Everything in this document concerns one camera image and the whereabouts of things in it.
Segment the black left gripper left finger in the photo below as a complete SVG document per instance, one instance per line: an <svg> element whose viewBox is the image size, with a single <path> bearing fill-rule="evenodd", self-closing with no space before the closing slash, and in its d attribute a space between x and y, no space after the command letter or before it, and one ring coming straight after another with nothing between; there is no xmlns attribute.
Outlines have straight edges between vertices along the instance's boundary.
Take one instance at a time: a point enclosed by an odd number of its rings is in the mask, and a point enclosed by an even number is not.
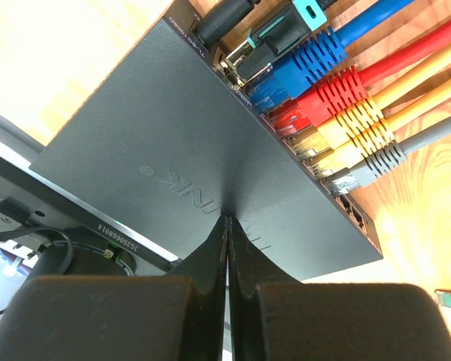
<svg viewBox="0 0 451 361"><path fill-rule="evenodd" d="M0 321L0 360L220 360L228 224L169 273L45 275Z"/></svg>

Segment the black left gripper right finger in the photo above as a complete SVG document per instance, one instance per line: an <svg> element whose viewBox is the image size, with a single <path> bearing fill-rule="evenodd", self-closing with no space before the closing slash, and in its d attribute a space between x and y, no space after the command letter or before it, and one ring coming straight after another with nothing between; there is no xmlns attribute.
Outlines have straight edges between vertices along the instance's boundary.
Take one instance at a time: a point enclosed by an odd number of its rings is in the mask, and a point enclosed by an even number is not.
<svg viewBox="0 0 451 361"><path fill-rule="evenodd" d="M229 219L236 360L451 360L430 296L411 284L303 284Z"/></svg>

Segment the black network switch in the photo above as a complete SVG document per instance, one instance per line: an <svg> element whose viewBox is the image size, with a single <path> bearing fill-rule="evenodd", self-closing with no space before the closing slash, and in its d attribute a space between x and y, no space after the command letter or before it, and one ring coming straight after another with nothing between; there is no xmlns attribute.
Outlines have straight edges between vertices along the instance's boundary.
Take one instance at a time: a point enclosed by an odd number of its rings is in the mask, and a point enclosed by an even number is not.
<svg viewBox="0 0 451 361"><path fill-rule="evenodd" d="M213 68L174 2L32 163L33 172L180 258L222 214L294 278L381 259L348 214Z"/></svg>

